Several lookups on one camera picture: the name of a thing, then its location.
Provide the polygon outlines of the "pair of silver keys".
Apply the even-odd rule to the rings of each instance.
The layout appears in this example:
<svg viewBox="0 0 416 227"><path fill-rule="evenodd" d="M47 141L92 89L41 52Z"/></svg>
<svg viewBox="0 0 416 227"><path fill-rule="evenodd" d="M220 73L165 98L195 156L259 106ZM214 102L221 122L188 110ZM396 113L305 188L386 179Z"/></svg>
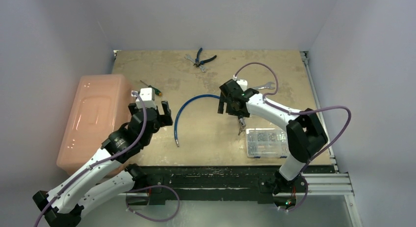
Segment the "pair of silver keys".
<svg viewBox="0 0 416 227"><path fill-rule="evenodd" d="M246 129L246 123L245 123L244 117L238 116L238 124L239 124L239 131L238 131L238 136L239 136Z"/></svg>

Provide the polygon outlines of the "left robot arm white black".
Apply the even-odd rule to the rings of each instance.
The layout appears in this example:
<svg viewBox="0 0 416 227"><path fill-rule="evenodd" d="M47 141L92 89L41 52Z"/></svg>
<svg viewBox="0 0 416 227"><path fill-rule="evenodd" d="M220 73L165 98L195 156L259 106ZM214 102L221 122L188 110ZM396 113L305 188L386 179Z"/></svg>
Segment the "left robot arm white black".
<svg viewBox="0 0 416 227"><path fill-rule="evenodd" d="M130 164L109 180L101 180L149 145L152 135L161 127L173 124L167 101L163 114L157 107L129 104L130 122L111 133L96 153L61 185L50 191L38 191L33 200L41 216L51 227L75 227L99 205L128 191L161 189L137 164Z"/></svg>

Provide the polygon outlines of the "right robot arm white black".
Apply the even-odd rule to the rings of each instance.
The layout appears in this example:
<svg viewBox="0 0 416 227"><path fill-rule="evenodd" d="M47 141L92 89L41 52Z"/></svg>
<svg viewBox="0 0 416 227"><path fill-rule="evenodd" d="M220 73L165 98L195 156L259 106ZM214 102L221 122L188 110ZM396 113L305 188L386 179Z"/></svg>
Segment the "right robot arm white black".
<svg viewBox="0 0 416 227"><path fill-rule="evenodd" d="M289 156L275 173L274 184L281 191L289 190L306 164L328 142L317 113L309 108L301 111L285 107L255 89L243 90L233 79L219 89L219 114L227 113L240 118L258 116L286 132Z"/></svg>

